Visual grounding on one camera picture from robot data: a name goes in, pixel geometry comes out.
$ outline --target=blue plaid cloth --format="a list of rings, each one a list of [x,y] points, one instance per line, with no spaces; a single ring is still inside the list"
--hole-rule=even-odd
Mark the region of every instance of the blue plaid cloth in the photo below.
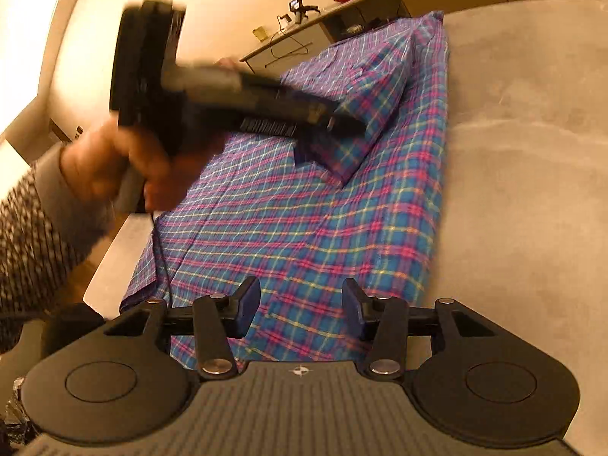
[[[442,20],[400,19],[289,71],[285,81],[365,118],[366,139],[321,146],[330,162],[321,167],[295,166],[290,141],[233,136],[157,220],[160,240],[148,242],[122,309],[168,298],[162,245],[174,306],[259,277],[252,327],[230,340],[240,361],[359,358],[365,347],[345,329],[343,280],[415,303],[428,277],[448,109]],[[174,337],[171,354],[193,368],[193,338]]]

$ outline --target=folded cloth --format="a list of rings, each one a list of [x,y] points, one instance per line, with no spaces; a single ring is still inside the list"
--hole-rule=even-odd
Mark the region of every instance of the folded cloth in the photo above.
[[[441,204],[447,54],[442,15],[433,13],[336,44],[288,72],[285,80],[305,90],[340,91],[342,108],[377,128],[363,142],[323,151],[333,153],[325,161],[335,171],[295,166],[292,142],[233,136],[182,204],[157,219],[159,237],[144,250],[122,310],[168,298],[168,279],[173,306],[185,306],[212,292],[231,294],[253,274],[261,304],[246,337],[230,340],[237,359],[358,358],[365,347],[345,328],[343,280],[415,303],[428,277]],[[336,170],[341,181],[328,183]],[[174,337],[171,354],[193,368],[193,338]]]

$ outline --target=patterned sleeve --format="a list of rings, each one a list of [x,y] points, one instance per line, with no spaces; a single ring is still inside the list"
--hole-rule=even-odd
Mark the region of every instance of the patterned sleeve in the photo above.
[[[48,310],[108,226],[105,208],[74,198],[59,156],[59,147],[45,155],[0,201],[0,353],[17,344],[22,329],[6,316]]]

